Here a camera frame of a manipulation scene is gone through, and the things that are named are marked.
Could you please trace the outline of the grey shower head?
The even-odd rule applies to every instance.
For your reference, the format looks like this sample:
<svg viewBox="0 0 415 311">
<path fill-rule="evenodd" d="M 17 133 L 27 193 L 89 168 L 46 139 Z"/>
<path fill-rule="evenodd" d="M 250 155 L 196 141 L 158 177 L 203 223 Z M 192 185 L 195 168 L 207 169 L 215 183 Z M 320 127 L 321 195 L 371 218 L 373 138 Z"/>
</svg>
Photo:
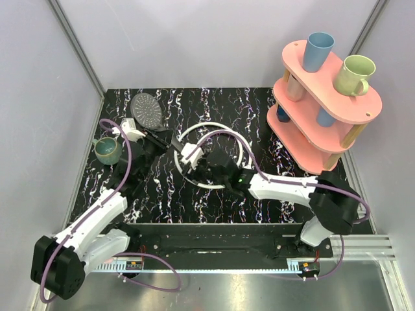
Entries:
<svg viewBox="0 0 415 311">
<path fill-rule="evenodd" d="M 174 132 L 163 125 L 163 112 L 159 102 L 148 93 L 138 93 L 131 101 L 130 111 L 139 126 L 146 132 L 153 133 L 158 137 L 164 133 L 166 142 L 172 145 L 177 152 L 184 148 Z"/>
</svg>

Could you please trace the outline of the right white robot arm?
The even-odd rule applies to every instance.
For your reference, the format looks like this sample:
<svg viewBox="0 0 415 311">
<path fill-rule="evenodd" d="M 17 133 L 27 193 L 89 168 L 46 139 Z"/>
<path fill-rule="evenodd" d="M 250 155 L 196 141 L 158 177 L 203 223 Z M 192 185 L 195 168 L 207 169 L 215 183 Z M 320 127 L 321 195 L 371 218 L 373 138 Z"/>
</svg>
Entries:
<svg viewBox="0 0 415 311">
<path fill-rule="evenodd" d="M 276 176 L 240 167 L 226 153 L 204 154 L 199 148 L 184 159 L 190 162 L 189 174 L 195 179 L 210 179 L 240 196 L 310 208 L 314 215 L 294 241 L 295 251 L 303 257 L 312 255 L 331 235 L 349 235 L 355 224 L 370 216 L 368 204 L 331 171 L 308 178 Z"/>
</svg>

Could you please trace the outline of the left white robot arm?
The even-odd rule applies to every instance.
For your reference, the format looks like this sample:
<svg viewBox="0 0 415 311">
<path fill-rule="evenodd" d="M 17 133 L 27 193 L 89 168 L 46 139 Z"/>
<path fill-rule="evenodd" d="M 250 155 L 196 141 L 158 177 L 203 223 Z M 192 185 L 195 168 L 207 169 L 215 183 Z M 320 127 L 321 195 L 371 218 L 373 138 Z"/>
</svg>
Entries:
<svg viewBox="0 0 415 311">
<path fill-rule="evenodd" d="M 143 189 L 153 162 L 169 149 L 174 134 L 167 129 L 112 131 L 124 139 L 123 144 L 113 137 L 93 140 L 96 158 L 115 167 L 107 187 L 71 225 L 35 243 L 30 278 L 40 285 L 43 303 L 50 303 L 46 290 L 62 299 L 73 297 L 93 270 L 118 254 L 134 257 L 121 270 L 125 277 L 135 277 L 143 267 L 140 230 L 112 221 Z"/>
</svg>

